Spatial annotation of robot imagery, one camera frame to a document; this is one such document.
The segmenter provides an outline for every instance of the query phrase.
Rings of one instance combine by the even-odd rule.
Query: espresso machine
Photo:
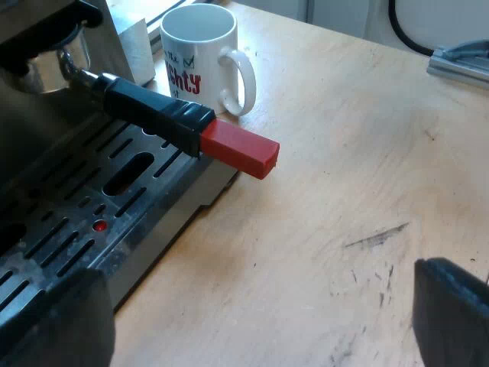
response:
[[[237,170],[100,109],[134,81],[104,0],[1,1],[0,74],[0,326],[80,269],[115,309]]]

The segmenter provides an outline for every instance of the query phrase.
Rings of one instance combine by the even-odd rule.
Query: white wall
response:
[[[489,38],[488,0],[397,0],[397,17],[410,38],[431,48]]]
[[[308,0],[237,0],[237,2],[284,17],[306,21]]]
[[[309,0],[309,23],[363,37],[368,0]]]
[[[313,24],[407,49],[390,26],[388,0],[310,0]],[[405,33],[425,47],[489,38],[488,0],[397,0]]]

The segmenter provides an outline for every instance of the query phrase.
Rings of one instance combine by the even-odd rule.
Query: red light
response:
[[[97,232],[103,232],[107,229],[107,222],[105,220],[97,220],[93,223],[93,230]]]

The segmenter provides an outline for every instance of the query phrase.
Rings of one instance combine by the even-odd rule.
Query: metal grate slot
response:
[[[5,274],[2,275],[0,278],[0,286],[3,285],[10,277],[14,274],[12,270],[7,271]]]
[[[0,211],[0,218],[11,214],[14,209],[18,206],[18,201],[14,200],[10,204],[8,204],[2,211]]]
[[[128,202],[121,207],[121,209],[117,211],[117,213],[115,214],[115,218],[119,218],[120,216],[122,216],[122,214],[124,214],[131,207],[131,205],[134,204],[136,200],[141,197],[144,191],[146,191],[146,187],[142,187],[141,189],[139,189],[137,193],[131,199],[129,199]]]
[[[63,243],[56,248],[53,252],[51,252],[40,264],[42,268],[46,268],[68,245],[78,237],[78,232],[73,232],[68,236],[67,239],[63,241]]]
[[[134,140],[133,138],[130,138],[130,139],[126,140],[117,149],[115,149],[108,157],[111,158],[111,159],[117,157],[117,155],[120,152],[122,152],[128,145],[130,145],[130,143],[132,143],[133,140]]]
[[[130,125],[129,122],[126,122],[125,124],[123,124],[123,126],[118,128],[114,134],[110,135],[103,143],[101,143],[97,147],[96,152],[102,151],[103,148],[105,148],[107,145],[109,145],[112,142],[112,140],[117,138],[117,135],[121,134],[126,128],[128,128],[129,125]]]
[[[41,179],[41,182],[46,182],[51,176],[53,176],[57,171],[63,168],[69,161],[73,159],[73,154],[66,156],[60,163],[51,168]]]
[[[46,214],[44,214],[40,218],[41,222],[46,222],[53,214],[54,214],[54,211],[53,210],[50,210],[49,212],[47,212]]]
[[[75,168],[73,168],[65,177],[63,177],[61,179],[60,182],[58,182],[56,185],[54,185],[54,187],[56,187],[57,189],[60,189],[61,187],[64,186],[64,184],[66,182],[68,182],[68,180],[70,178],[73,178],[76,176],[76,174],[78,172],[80,172],[84,167],[86,166],[86,161],[83,161],[82,163],[78,164]]]
[[[93,214],[95,216],[99,215],[99,214],[102,214],[103,211],[105,210],[105,204],[100,204],[97,209],[95,209],[95,211],[93,212]]]
[[[28,195],[29,195],[29,198],[31,198],[32,200],[34,200],[34,199],[38,199],[41,194],[42,194],[42,192],[39,189],[34,188],[34,189],[30,189],[29,190],[29,194]]]
[[[160,167],[158,171],[156,171],[153,175],[154,178],[158,178],[161,176],[161,174],[178,158],[179,155],[182,154],[182,151],[176,151],[173,153],[173,155],[170,157],[168,161],[164,163],[163,166]]]
[[[28,306],[30,306],[31,304],[36,303],[36,302],[37,302],[37,301],[38,301],[38,300],[39,300],[41,297],[43,297],[43,296],[44,296],[44,294],[45,294],[45,293],[46,293],[46,291],[45,291],[44,289],[41,289],[40,291],[38,291],[38,292],[36,293],[36,295],[35,295],[35,296],[33,296],[33,297],[31,298],[31,300],[30,300],[30,301],[28,302],[28,304],[26,304],[25,306],[26,306],[26,307],[28,307]]]
[[[121,195],[153,162],[154,156],[151,153],[143,152],[136,154],[104,185],[104,194],[108,196]]]
[[[75,265],[75,263],[85,255],[87,251],[95,244],[94,239],[90,239],[83,247],[70,259],[68,260],[61,268],[57,271],[56,275],[58,277],[62,277],[66,274],[69,269]]]
[[[93,170],[92,172],[90,172],[88,175],[86,175],[86,177],[81,180],[73,190],[71,190],[65,197],[64,199],[65,200],[69,200],[73,197],[73,195],[75,195],[82,187],[84,187],[85,185],[87,185],[88,182],[90,182],[90,180],[93,180],[97,174],[99,174],[101,168],[100,167],[97,167],[95,170]]]
[[[37,208],[39,207],[39,203],[34,203],[31,206],[28,207],[27,211],[25,212],[28,216],[31,215]]]
[[[28,231],[23,223],[12,223],[0,230],[0,256],[3,256],[10,248],[14,247]]]
[[[145,133],[146,135],[148,136],[155,136],[156,134],[154,134],[154,131],[151,130],[150,128],[143,128],[143,133]]]
[[[89,136],[88,139],[86,139],[83,143],[82,143],[82,147],[88,147],[90,145],[90,143],[92,143],[92,141],[94,141],[95,139],[97,139],[105,130],[108,129],[108,127],[114,122],[115,120],[110,120],[108,122],[106,122],[99,130],[97,130],[96,132],[94,132],[93,134],[91,134]]]
[[[88,204],[90,202],[90,198],[88,196],[85,196],[79,203],[78,203],[78,207],[80,209],[84,208],[86,206],[86,204]]]
[[[70,220],[68,218],[63,218],[61,222],[56,224],[38,243],[31,247],[25,253],[25,258],[31,258],[41,247],[43,247],[50,239],[53,238]]]
[[[14,289],[12,293],[10,293],[7,298],[5,298],[1,303],[0,303],[0,312],[3,311],[4,308],[7,307],[8,304],[10,304],[14,298],[16,298],[27,286],[29,285],[29,281],[23,281]]]

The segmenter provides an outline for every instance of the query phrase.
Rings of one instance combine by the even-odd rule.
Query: red handle tip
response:
[[[260,180],[275,167],[279,149],[276,141],[218,119],[200,135],[200,150],[204,154]]]

